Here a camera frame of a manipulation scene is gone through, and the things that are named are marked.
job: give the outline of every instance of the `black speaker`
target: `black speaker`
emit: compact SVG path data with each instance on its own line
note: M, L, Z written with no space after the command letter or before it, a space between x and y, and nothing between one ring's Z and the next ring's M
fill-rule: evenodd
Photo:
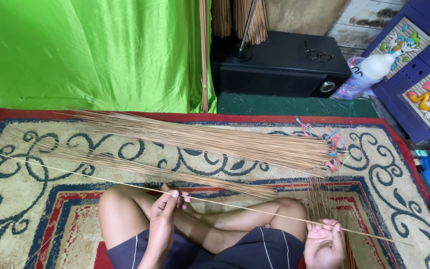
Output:
M251 47L253 57L247 61L231 57L238 43L233 36L212 37L210 61L217 93L328 98L351 76L332 37L269 31L266 41ZM317 54L325 55L322 61L331 58L310 59Z

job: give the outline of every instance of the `green carpet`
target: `green carpet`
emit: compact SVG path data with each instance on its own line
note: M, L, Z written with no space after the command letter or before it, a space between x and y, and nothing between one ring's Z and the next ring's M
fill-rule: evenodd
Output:
M326 99L221 93L217 113L378 118L369 99Z

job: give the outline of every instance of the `eyeglasses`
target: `eyeglasses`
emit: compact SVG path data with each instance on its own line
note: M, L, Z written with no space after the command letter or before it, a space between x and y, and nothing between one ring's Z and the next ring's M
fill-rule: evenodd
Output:
M321 52L321 51L315 50L315 49L308 49L308 45L306 44L306 40L305 40L305 48L306 48L306 50L305 50L306 57L310 60L314 60L314 59L318 58L321 63L326 63L327 61L329 61L333 58L333 55L329 55L329 54L326 54L324 52Z

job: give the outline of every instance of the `person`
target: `person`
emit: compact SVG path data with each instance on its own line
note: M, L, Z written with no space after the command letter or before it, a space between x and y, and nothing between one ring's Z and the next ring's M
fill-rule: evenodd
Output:
M311 224L238 209L200 214L187 208L187 192L159 199L139 188L116 185L99 200L99 221L115 269L337 269L345 259L341 225ZM306 219L304 206L278 198L251 208Z

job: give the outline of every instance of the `red rug border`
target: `red rug border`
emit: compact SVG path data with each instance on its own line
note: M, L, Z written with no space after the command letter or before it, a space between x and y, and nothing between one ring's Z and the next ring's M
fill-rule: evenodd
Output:
M177 122L248 122L248 123L296 123L296 118L302 123L323 123L323 124L372 124L384 125L394 142L399 146L404 160L407 162L415 182L418 184L421 194L427 200L430 206L430 198L424 187L424 183L419 178L412 156L408 146L403 139L389 126L385 119L381 118L345 118L332 116L243 116L243 115L225 115L225 114L179 114L179 113L145 113L145 112L124 112L132 115L144 116L147 118L177 121ZM0 121L5 118L20 119L48 119L48 120L69 120L75 113L73 111L51 111L51 110L13 110L0 108Z

